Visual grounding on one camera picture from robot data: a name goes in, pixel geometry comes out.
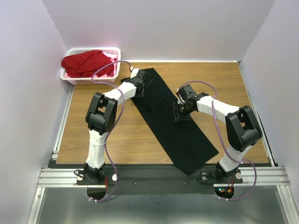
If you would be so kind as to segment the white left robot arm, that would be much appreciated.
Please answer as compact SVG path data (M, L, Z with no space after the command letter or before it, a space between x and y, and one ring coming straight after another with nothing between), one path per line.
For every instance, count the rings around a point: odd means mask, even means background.
M90 102L85 121L89 129L89 151L84 164L83 178L94 184L104 181L105 146L108 134L114 128L117 107L127 99L142 97L144 88L150 85L153 76L142 69L133 69L131 76L120 86L106 93L95 93Z

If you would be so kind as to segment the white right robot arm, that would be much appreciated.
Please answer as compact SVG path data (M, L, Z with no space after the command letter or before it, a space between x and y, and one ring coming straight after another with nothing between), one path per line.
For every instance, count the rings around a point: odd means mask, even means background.
M174 120L190 121L192 112L213 117L224 148L224 156L216 164L215 177L226 182L233 177L244 155L263 136L260 125L250 106L233 106L216 100L207 93L197 94L190 83L177 89L178 102L174 104Z

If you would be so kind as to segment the black t shirt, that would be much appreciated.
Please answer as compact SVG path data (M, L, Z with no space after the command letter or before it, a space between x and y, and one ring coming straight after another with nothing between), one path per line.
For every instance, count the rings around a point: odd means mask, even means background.
M193 121L174 120L177 98L153 69L140 70L147 78L143 96L132 101L173 164L186 174L200 169L219 152Z

